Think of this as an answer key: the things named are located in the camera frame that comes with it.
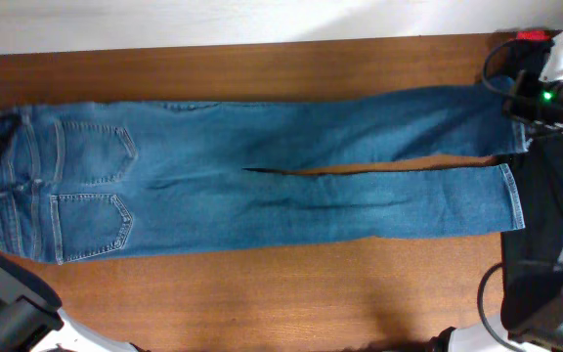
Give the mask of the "blue denim jeans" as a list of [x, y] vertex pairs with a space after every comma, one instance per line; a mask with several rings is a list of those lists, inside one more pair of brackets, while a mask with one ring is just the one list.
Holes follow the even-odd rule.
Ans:
[[334, 103], [37, 105], [0, 162], [0, 249], [44, 263], [520, 230], [504, 164], [328, 166], [527, 150], [480, 85]]

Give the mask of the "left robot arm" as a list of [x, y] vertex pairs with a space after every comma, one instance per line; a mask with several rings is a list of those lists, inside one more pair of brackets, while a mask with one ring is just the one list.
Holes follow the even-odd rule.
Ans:
[[73, 320], [42, 279], [0, 255], [0, 351], [142, 352]]

